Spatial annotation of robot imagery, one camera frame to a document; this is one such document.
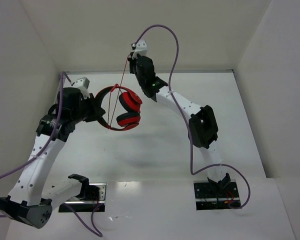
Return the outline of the red black headphones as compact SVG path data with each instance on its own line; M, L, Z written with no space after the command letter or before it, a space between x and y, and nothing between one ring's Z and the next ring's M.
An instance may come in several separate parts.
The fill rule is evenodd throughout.
M97 121L101 126L105 127L108 130L112 130L116 132L128 131L137 127L141 120L140 110L143 102L134 91L132 91L127 87L119 86L118 84L115 84L113 86L108 86L102 89L101 91L99 91L95 96L95 100L97 106L101 107L102 101L105 98L105 96L107 94L111 94L116 89L124 90L124 92L118 96L118 100L121 106L126 110L126 112L119 115L116 118L116 122L121 128L112 127L105 121L103 117L101 117Z

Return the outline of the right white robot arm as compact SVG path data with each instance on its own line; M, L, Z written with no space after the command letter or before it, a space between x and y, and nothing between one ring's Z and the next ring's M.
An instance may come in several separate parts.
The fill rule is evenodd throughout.
M179 114L186 125L190 141L190 173L197 175L209 168L209 191L214 197L221 197L226 191L231 178L225 173L223 159L217 148L218 125L213 109L200 106L186 99L171 89L172 75L169 82L156 76L153 61L136 51L128 56L129 71L134 74L143 93L156 103L160 103ZM207 166L194 170L194 148L199 149Z

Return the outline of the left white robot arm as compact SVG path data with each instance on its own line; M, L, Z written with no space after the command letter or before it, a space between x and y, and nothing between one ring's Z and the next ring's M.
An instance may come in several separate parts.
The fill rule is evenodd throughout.
M76 124L94 122L104 114L93 94L84 95L77 87L63 88L57 95L57 104L39 122L33 150L17 183L7 196L0 197L0 212L12 220L41 229L53 210L67 200L97 200L99 188L79 174L69 175L46 193L43 188Z

